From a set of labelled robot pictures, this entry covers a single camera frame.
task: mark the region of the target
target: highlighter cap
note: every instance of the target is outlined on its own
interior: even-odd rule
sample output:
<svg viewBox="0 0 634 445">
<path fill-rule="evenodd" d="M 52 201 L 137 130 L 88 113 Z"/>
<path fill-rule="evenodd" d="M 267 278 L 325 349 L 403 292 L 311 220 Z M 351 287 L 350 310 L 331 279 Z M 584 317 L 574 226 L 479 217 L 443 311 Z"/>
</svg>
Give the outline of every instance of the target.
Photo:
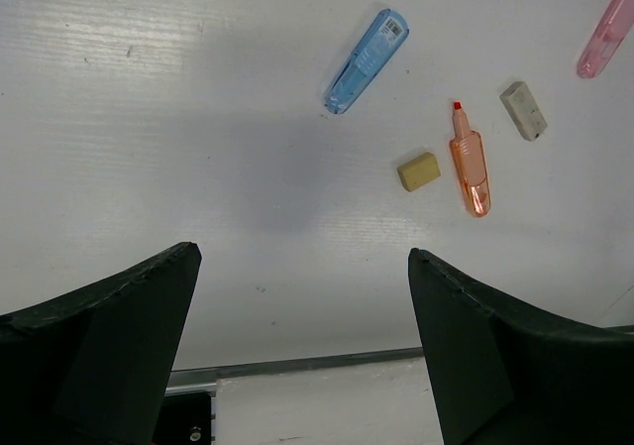
<svg viewBox="0 0 634 445">
<path fill-rule="evenodd" d="M 595 78 L 610 62 L 634 25 L 634 0 L 612 0 L 577 65 L 581 78 Z"/>
<path fill-rule="evenodd" d="M 366 34 L 339 70 L 324 96 L 324 106 L 341 115 L 357 101 L 409 36 L 405 19 L 396 11 L 378 13 Z"/>
<path fill-rule="evenodd" d="M 466 138 L 453 139 L 450 148 L 467 210 L 475 217 L 483 217 L 491 208 L 491 197 L 482 138 L 472 131 Z"/>
</svg>

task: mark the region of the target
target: white surface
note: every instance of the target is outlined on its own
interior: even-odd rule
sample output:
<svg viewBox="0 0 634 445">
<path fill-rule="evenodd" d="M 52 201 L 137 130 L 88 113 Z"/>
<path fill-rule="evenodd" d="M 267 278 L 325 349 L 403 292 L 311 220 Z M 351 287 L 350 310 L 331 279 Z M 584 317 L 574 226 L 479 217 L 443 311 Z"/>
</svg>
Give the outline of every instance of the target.
<svg viewBox="0 0 634 445">
<path fill-rule="evenodd" d="M 418 345 L 412 247 L 575 319 L 634 319 L 634 294 L 611 307 L 634 284 L 634 41 L 574 74 L 608 2 L 0 0 L 2 312 L 191 240 L 177 368 Z M 381 4 L 411 36 L 326 117 Z M 533 144 L 497 98 L 518 78 L 550 124 Z M 452 99 L 484 139 L 482 220 Z M 425 150 L 443 176 L 407 193 L 396 167 Z"/>
<path fill-rule="evenodd" d="M 218 445 L 442 445 L 424 360 L 219 384 Z"/>
</svg>

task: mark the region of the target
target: beige eraser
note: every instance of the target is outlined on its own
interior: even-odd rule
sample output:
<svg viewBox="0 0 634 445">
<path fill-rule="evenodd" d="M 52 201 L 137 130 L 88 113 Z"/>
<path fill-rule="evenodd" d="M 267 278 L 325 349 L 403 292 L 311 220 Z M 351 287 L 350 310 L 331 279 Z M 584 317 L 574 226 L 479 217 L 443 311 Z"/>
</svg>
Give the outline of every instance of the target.
<svg viewBox="0 0 634 445">
<path fill-rule="evenodd" d="M 440 169 L 436 157 L 431 153 L 425 153 L 399 167 L 398 175 L 403 187 L 411 192 L 440 177 Z"/>
<path fill-rule="evenodd" d="M 523 81 L 516 81 L 499 96 L 511 116 L 519 134 L 528 141 L 535 141 L 548 128 L 544 115 L 539 111 L 535 98 Z"/>
</svg>

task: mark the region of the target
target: gray eraser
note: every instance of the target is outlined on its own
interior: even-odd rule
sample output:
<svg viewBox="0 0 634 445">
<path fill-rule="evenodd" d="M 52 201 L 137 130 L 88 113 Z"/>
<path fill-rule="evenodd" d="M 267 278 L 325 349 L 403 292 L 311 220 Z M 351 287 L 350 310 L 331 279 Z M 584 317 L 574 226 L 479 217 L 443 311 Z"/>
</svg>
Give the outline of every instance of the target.
<svg viewBox="0 0 634 445">
<path fill-rule="evenodd" d="M 535 98 L 523 81 L 516 81 L 506 88 L 499 99 L 525 140 L 535 141 L 548 127 Z"/>
</svg>

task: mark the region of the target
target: orange highlighter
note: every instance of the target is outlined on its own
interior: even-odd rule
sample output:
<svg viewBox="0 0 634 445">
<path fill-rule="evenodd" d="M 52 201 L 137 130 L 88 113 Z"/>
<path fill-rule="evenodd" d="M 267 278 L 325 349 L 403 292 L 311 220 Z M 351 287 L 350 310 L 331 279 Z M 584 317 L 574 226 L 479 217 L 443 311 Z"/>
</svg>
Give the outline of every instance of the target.
<svg viewBox="0 0 634 445">
<path fill-rule="evenodd" d="M 467 209 L 475 217 L 483 217 L 491 207 L 491 199 L 482 137 L 469 126 L 467 114 L 458 101 L 454 103 L 454 131 L 456 138 L 449 143 L 449 148 L 456 163 Z"/>
</svg>

